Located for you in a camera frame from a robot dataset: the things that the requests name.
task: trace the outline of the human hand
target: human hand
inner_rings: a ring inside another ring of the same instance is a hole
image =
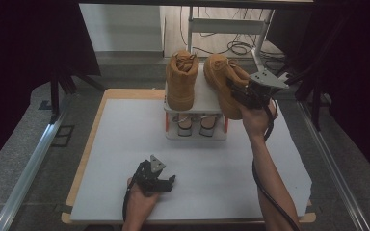
[[[264,134],[269,125],[269,118],[263,109],[248,109],[242,104],[239,104],[242,112],[243,125],[250,138],[264,138]],[[274,118],[278,117],[275,105],[270,100],[269,109]]]
[[[123,231],[141,230],[141,226],[151,214],[160,193],[154,193],[152,196],[145,196],[140,187],[135,183],[130,190],[127,204],[127,217]]]

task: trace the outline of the human arm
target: human arm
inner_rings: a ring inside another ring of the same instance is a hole
[[[276,109],[273,103],[269,104],[269,108],[275,114]],[[296,207],[278,174],[278,170],[266,146],[264,134],[268,126],[267,114],[264,110],[248,110],[244,106],[240,106],[240,109],[243,115],[243,124],[251,142],[254,167],[261,184],[277,204],[299,226]],[[293,230],[287,220],[260,189],[258,189],[258,197],[267,230]]]
[[[139,231],[143,223],[151,214],[160,193],[154,193],[152,196],[145,196],[137,184],[134,184],[130,190],[127,204],[127,217],[122,231]]]

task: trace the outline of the shoe rack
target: shoe rack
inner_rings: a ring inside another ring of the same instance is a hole
[[[228,118],[224,117],[221,108],[219,107],[218,96],[216,92],[208,85],[203,74],[203,64],[199,64],[198,76],[194,86],[195,99],[194,105],[189,111],[176,111],[170,108],[167,100],[164,102],[164,110],[166,111],[166,137],[169,140],[185,140],[185,141],[224,141],[226,140]],[[192,135],[181,137],[178,135],[178,123],[174,118],[178,113],[192,114],[196,119],[192,122]],[[200,119],[202,115],[217,114],[218,119],[214,126],[212,137],[205,137],[199,133]]]

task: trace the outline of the tan boot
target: tan boot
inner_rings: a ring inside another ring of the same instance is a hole
[[[226,84],[226,79],[233,81],[239,87],[244,87],[249,82],[249,74],[239,67],[235,61],[230,61],[220,54],[209,56],[203,67],[206,82],[218,94],[219,106],[227,118],[241,119],[239,103],[231,96],[231,89]]]
[[[178,51],[167,65],[167,103],[171,109],[187,111],[194,105],[194,85],[199,58],[186,50]]]

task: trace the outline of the aluminum rail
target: aluminum rail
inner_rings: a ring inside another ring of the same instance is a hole
[[[356,229],[358,231],[370,230],[365,215],[363,214],[361,208],[359,207],[356,197],[351,192],[350,188],[347,185],[347,182],[345,181],[343,175],[341,174],[341,171],[339,170],[339,167],[335,162],[332,153],[330,152],[330,149],[327,146],[323,136],[319,131],[317,131],[317,129],[311,122],[310,111],[308,110],[307,106],[302,102],[298,102],[298,107],[305,119],[305,123],[307,124],[311,136],[315,140],[317,147],[320,150],[321,156],[327,166],[332,181],[334,182],[338,190],[338,193],[341,196],[342,201],[347,207],[348,213],[350,214],[350,217],[353,220]]]
[[[53,141],[59,126],[65,117],[68,105],[71,101],[71,95],[65,95],[62,100],[60,115],[58,120],[53,124],[48,124],[40,138],[40,141],[33,152],[28,164],[23,169],[22,174],[17,180],[11,195],[9,196],[4,208],[0,213],[0,230],[9,230],[13,222],[14,217],[19,210],[20,205],[25,198],[26,193],[29,191],[33,180],[40,168],[40,164],[43,161],[47,150],[50,147],[50,143]]]

